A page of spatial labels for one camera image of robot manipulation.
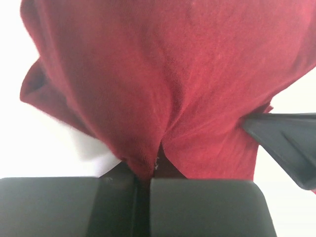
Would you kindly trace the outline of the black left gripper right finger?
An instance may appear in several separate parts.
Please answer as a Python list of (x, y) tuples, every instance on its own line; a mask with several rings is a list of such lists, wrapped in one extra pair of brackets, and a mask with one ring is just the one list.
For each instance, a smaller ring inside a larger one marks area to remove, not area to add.
[(186, 179), (162, 147), (150, 187), (152, 237), (275, 237), (259, 187), (247, 180)]

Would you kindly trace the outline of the dark red t shirt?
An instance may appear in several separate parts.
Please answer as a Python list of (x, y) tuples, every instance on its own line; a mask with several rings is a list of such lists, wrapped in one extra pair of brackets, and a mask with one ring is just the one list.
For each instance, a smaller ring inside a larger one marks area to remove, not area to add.
[(24, 0), (39, 52), (20, 99), (105, 143), (141, 179), (252, 180), (241, 123), (316, 65), (313, 0)]

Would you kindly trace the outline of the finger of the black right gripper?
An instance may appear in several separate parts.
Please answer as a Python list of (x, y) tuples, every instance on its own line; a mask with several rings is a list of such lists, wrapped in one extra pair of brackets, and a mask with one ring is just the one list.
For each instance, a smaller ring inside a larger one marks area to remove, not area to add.
[(315, 113), (252, 114), (242, 127), (301, 189), (316, 189)]

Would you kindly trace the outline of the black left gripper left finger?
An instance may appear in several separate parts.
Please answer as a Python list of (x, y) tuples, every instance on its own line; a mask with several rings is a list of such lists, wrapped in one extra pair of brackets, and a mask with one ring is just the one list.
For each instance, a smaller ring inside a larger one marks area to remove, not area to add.
[(120, 164), (103, 177), (0, 181), (3, 237), (129, 237), (134, 174)]

